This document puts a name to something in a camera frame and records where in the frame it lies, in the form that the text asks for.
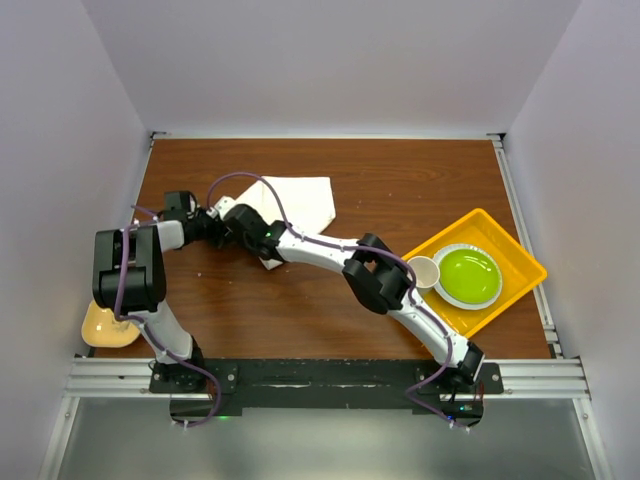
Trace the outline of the white cloth napkin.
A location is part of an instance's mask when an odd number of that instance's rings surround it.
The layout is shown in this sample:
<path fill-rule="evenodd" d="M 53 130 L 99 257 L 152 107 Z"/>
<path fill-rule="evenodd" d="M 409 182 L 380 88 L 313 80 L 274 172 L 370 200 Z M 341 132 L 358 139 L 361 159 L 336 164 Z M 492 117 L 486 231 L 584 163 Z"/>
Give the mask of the white cloth napkin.
<path fill-rule="evenodd" d="M 275 189 L 296 232 L 318 236 L 336 218 L 329 177 L 264 176 L 264 179 Z M 236 205 L 253 207 L 267 224 L 283 219 L 274 195 L 260 180 L 234 199 Z"/>

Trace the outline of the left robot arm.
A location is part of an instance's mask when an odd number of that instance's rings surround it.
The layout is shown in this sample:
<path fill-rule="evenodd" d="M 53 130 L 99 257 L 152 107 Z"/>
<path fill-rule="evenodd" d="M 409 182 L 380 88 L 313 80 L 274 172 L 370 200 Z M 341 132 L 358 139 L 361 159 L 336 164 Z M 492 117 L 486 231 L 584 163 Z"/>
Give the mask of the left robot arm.
<path fill-rule="evenodd" d="M 92 292 L 96 304 L 118 322 L 134 325 L 155 359 L 173 365 L 171 378 L 185 392 L 200 390 L 207 368 L 192 335 L 180 326 L 167 301 L 164 254 L 194 242 L 224 243 L 217 207 L 201 206 L 189 191 L 164 195 L 164 208 L 121 229 L 94 237 Z"/>

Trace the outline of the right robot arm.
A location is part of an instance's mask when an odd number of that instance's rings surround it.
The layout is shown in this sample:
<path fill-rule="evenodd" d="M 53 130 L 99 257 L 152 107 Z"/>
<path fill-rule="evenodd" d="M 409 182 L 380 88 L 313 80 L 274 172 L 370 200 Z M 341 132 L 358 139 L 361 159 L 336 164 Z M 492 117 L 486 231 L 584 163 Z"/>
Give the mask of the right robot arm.
<path fill-rule="evenodd" d="M 466 393 L 480 382 L 483 351 L 426 303 L 417 292 L 415 271 L 379 237 L 308 235 L 285 220 L 267 223 L 245 204 L 232 207 L 222 221 L 240 245 L 262 260 L 306 264 L 342 275 L 365 309 L 391 316 L 427 348 L 444 367 L 452 390 Z"/>

